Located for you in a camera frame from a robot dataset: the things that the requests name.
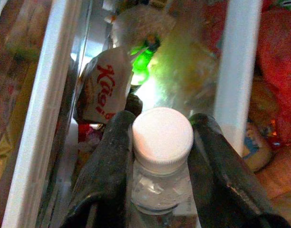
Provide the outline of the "white packet with red lettering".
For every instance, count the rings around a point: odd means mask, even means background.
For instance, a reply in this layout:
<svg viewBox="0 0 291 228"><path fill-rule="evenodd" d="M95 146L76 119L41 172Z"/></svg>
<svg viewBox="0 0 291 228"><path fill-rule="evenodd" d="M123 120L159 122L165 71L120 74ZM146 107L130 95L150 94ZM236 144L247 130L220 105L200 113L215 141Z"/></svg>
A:
<svg viewBox="0 0 291 228"><path fill-rule="evenodd" d="M106 124L126 105L132 79L127 50L116 47L101 52L87 64L84 77L77 100L78 119Z"/></svg>

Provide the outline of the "green glass bottle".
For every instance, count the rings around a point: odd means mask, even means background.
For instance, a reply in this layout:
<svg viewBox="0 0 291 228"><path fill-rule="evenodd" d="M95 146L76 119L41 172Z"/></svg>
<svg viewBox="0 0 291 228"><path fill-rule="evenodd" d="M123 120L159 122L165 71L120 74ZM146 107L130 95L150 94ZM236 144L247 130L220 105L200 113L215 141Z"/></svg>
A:
<svg viewBox="0 0 291 228"><path fill-rule="evenodd" d="M149 79L148 65L159 47L159 37L156 35L148 35L142 46L132 50L131 55L135 56L131 80L132 86L140 86Z"/></svg>

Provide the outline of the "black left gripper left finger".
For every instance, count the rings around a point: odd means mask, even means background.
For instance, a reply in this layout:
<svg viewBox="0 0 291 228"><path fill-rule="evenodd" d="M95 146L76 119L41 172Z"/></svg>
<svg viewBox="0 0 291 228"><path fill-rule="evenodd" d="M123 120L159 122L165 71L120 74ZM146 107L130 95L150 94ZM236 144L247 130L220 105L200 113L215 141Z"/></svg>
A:
<svg viewBox="0 0 291 228"><path fill-rule="evenodd" d="M77 178L62 228L127 228L135 118L121 111L107 123Z"/></svg>

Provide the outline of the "yellow blue printed packet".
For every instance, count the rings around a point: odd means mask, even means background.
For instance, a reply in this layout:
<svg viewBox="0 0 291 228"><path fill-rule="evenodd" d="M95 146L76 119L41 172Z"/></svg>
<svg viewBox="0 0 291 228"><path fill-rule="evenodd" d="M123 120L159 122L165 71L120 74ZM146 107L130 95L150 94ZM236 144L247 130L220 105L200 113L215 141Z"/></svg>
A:
<svg viewBox="0 0 291 228"><path fill-rule="evenodd" d="M252 172L265 167L272 159L272 149L262 137L258 128L247 119L242 159Z"/></svg>

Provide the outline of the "white fridge shelf rail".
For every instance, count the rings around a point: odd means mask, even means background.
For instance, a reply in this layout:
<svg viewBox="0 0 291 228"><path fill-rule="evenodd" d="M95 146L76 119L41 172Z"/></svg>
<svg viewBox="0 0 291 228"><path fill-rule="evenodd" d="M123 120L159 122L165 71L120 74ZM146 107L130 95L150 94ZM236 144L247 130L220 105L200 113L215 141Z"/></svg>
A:
<svg viewBox="0 0 291 228"><path fill-rule="evenodd" d="M35 228L82 2L52 2L1 228Z"/></svg>
<svg viewBox="0 0 291 228"><path fill-rule="evenodd" d="M227 141L243 154L263 0L229 0L214 117Z"/></svg>

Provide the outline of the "clear bottle with white cap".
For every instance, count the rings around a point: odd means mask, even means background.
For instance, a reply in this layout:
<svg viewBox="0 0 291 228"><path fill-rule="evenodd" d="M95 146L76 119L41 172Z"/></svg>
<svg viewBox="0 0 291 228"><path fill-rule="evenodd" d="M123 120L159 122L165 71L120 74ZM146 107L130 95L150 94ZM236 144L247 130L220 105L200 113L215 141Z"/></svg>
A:
<svg viewBox="0 0 291 228"><path fill-rule="evenodd" d="M192 196L187 160L193 128L179 111L156 107L133 122L133 184L131 201L148 215L163 215Z"/></svg>

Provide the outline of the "red plastic bag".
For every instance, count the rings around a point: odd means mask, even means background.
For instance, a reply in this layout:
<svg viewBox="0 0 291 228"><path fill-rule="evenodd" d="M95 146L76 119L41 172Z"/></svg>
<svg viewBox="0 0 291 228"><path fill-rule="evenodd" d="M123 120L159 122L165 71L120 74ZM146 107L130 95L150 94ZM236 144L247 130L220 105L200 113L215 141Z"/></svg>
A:
<svg viewBox="0 0 291 228"><path fill-rule="evenodd" d="M263 0L257 62L279 106L277 134L291 143L291 10L283 1Z"/></svg>

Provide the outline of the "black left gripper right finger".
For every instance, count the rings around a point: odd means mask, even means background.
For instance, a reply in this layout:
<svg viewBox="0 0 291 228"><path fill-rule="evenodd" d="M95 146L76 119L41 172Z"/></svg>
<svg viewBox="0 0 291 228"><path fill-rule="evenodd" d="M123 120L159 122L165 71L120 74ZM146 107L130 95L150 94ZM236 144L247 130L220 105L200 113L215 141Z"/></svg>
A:
<svg viewBox="0 0 291 228"><path fill-rule="evenodd" d="M194 144L188 168L201 228L291 228L215 119L189 119Z"/></svg>

